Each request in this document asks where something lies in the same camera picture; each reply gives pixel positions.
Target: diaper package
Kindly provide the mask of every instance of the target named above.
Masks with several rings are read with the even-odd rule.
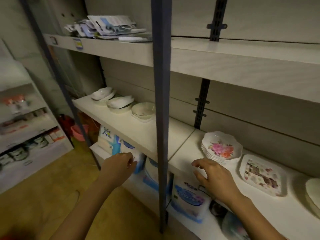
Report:
[[[158,174],[158,163],[152,160],[150,157],[146,159],[146,165],[144,167],[146,176],[143,178],[143,182],[149,185],[151,188],[159,191],[159,174]],[[173,183],[173,174],[168,172],[167,174],[167,194],[171,193]]]
[[[103,125],[100,126],[100,132],[97,143],[100,147],[102,147],[107,153],[111,155],[120,153],[120,138]]]
[[[202,223],[212,201],[201,185],[174,176],[171,206],[187,218]]]
[[[139,152],[134,146],[130,145],[128,142],[120,139],[121,146],[120,152],[129,153],[131,152],[133,155],[133,161],[137,161],[137,166],[134,171],[134,174],[138,174],[143,170],[144,162],[146,159],[146,155],[142,152]]]

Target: metal post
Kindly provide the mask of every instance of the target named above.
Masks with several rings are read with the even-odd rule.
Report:
[[[151,0],[160,232],[166,225],[172,0]]]
[[[44,55],[46,56],[46,59],[48,60],[48,63],[50,65],[50,67],[51,67],[51,70],[52,70],[52,72],[54,74],[54,77],[55,77],[55,79],[56,79],[56,81],[57,81],[57,83],[58,83],[58,85],[59,85],[59,87],[60,87],[60,89],[61,89],[61,91],[63,93],[63,96],[66,99],[66,102],[67,102],[67,104],[69,105],[69,107],[70,107],[70,109],[72,111],[72,114],[74,116],[74,120],[75,120],[76,124],[79,126],[79,128],[81,130],[81,133],[83,134],[88,147],[90,147],[92,144],[91,144],[91,141],[90,141],[88,135],[85,132],[85,129],[82,126],[82,123],[81,123],[79,117],[78,117],[77,108],[74,106],[74,104],[73,104],[73,102],[72,102],[72,100],[71,100],[71,98],[70,98],[70,96],[68,94],[68,91],[67,91],[67,89],[66,89],[66,87],[64,85],[62,76],[60,75],[60,73],[58,71],[58,68],[57,68],[56,64],[54,63],[54,59],[51,56],[49,48],[48,48],[48,46],[46,44],[46,41],[45,41],[45,39],[44,39],[44,37],[42,35],[41,30],[40,30],[40,28],[39,28],[39,26],[37,24],[37,21],[34,18],[34,15],[32,14],[30,6],[29,6],[29,4],[28,4],[28,2],[26,0],[19,0],[19,2],[21,3],[22,8],[23,8],[24,12],[26,13],[26,16],[27,16],[27,18],[28,18],[28,20],[30,22],[30,25],[31,25],[32,29],[33,29],[33,32],[34,32],[35,36],[37,37],[39,45],[42,48],[42,50],[44,52]],[[101,167],[100,167],[100,165],[98,163],[98,160],[96,159],[96,157],[94,156],[94,154],[92,152],[91,152],[91,154],[92,154],[92,156],[94,158],[94,161],[95,161],[98,169],[100,170]]]

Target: hand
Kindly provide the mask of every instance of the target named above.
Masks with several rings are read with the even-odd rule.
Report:
[[[208,179],[197,170],[194,171],[194,174],[210,193],[229,208],[244,197],[234,182],[230,171],[217,162],[202,158],[193,161],[192,166],[205,170]]]
[[[118,153],[104,160],[98,183],[106,190],[121,186],[134,172],[137,162],[132,153]]]

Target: tile floor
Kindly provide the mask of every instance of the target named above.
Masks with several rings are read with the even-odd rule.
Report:
[[[47,240],[97,178],[99,171],[88,147],[75,149],[0,195],[0,237]],[[158,218],[120,187],[106,200],[86,239],[176,239],[167,228],[158,231]]]

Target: pink bucket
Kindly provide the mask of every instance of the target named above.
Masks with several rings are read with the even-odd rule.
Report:
[[[86,134],[88,134],[89,125],[84,124],[83,128],[84,128]],[[77,125],[71,126],[71,131],[72,131],[74,138],[76,138],[78,141],[85,141],[85,138],[83,137],[83,134],[81,133],[79,126],[77,126]]]

